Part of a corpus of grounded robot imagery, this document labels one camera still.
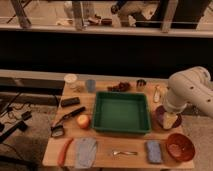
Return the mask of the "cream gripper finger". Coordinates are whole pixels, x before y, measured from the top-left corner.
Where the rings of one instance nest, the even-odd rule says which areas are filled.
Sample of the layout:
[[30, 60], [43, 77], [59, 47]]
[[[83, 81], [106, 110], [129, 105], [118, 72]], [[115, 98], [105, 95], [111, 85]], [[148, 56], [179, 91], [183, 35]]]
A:
[[163, 128], [171, 129], [176, 120], [177, 120], [176, 114], [165, 112], [163, 115]]

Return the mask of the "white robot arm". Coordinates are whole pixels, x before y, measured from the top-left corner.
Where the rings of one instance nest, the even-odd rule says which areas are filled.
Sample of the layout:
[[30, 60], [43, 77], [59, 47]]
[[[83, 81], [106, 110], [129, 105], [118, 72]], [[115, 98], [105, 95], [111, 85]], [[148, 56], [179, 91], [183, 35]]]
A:
[[176, 72], [169, 77], [168, 87], [163, 99], [164, 129], [172, 128], [177, 115], [187, 107], [187, 103], [213, 118], [213, 85], [206, 68], [197, 66]]

